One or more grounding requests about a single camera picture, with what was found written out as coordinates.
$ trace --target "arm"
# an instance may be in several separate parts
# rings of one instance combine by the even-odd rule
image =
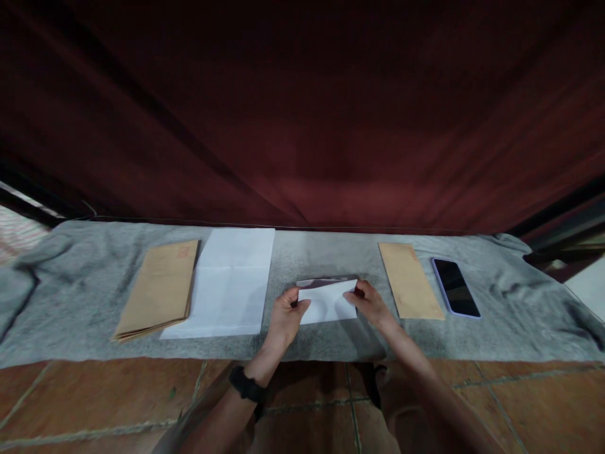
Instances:
[[[267,338],[244,368],[244,374],[260,387],[266,388],[269,384],[311,304],[309,300],[303,300],[293,308],[291,303],[297,299],[298,288],[294,287],[275,300]],[[187,438],[181,454],[226,452],[243,432],[255,408],[256,403],[242,399],[233,387],[229,387],[216,407]]]
[[[366,316],[395,352],[441,444],[456,452],[504,452],[397,323],[378,291],[367,281],[359,281],[357,289],[364,293],[363,297],[345,293],[345,298]]]

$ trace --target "phone screen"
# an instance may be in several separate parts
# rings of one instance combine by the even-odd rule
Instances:
[[[452,312],[469,315],[470,317],[480,317],[479,309],[473,301],[458,265],[454,262],[439,259],[434,259],[434,262]]]

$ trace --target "hand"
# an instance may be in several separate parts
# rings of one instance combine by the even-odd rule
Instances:
[[[378,290],[372,287],[372,284],[368,281],[359,280],[355,290],[358,294],[361,290],[364,296],[357,296],[353,292],[345,292],[343,296],[349,303],[355,305],[373,326],[380,330],[391,322],[396,323],[393,314],[384,304],[383,297],[380,296]]]
[[[284,353],[292,344],[298,328],[301,326],[303,314],[309,308],[311,300],[298,301],[298,287],[292,287],[277,297],[273,304],[269,333],[265,345],[283,349]]]

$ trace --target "smartphone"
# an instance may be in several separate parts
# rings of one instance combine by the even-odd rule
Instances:
[[[462,317],[481,318],[473,295],[471,295],[458,265],[444,259],[433,258],[430,261],[437,274],[439,287],[449,311]]]

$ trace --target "terracotta tile floor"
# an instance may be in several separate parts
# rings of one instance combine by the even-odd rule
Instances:
[[[434,360],[511,453],[605,452],[605,370]],[[229,361],[53,361],[0,370],[0,450],[150,452]],[[385,453],[393,440],[359,364],[283,363],[253,452]]]

